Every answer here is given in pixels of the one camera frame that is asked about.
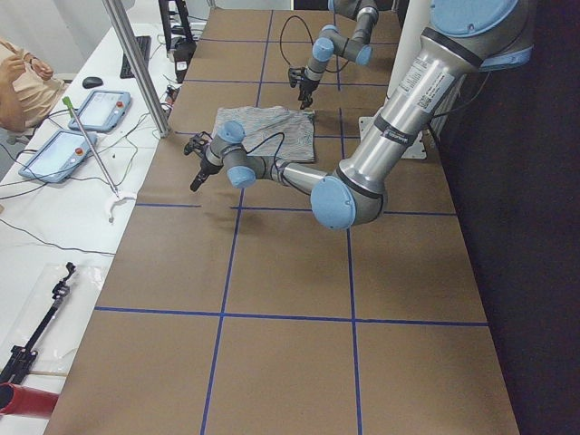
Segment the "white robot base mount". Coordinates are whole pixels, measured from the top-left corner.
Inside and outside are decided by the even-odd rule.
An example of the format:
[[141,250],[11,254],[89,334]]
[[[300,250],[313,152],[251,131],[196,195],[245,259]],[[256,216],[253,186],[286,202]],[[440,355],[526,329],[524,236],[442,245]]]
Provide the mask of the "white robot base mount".
[[[362,116],[358,118],[359,135],[361,140],[363,140],[372,129],[373,123],[373,116]],[[389,147],[391,154],[400,154],[400,159],[402,160],[425,160],[427,158],[427,151],[423,145],[421,133],[418,134],[409,147],[405,147],[392,140],[384,139],[382,142]]]

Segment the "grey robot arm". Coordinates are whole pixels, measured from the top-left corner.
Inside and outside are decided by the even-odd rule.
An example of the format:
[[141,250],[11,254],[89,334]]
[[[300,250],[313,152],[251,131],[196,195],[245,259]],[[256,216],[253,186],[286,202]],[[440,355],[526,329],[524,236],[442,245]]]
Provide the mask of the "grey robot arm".
[[356,22],[352,37],[339,33],[333,24],[326,25],[314,41],[311,56],[305,67],[288,70],[290,86],[299,85],[298,100],[304,110],[313,103],[312,93],[317,89],[333,55],[346,61],[366,65],[372,57],[370,46],[373,27],[379,19],[378,6],[374,1],[334,1],[328,8]]
[[396,90],[377,111],[354,154],[334,172],[291,163],[277,156],[252,156],[244,149],[240,123],[227,121],[214,139],[189,145],[201,157],[190,188],[197,191],[224,170],[246,189],[271,179],[309,194],[315,218],[330,229],[375,220],[387,201],[384,181],[434,117],[458,79],[526,63],[533,48],[535,1],[433,1],[420,34],[420,51]]

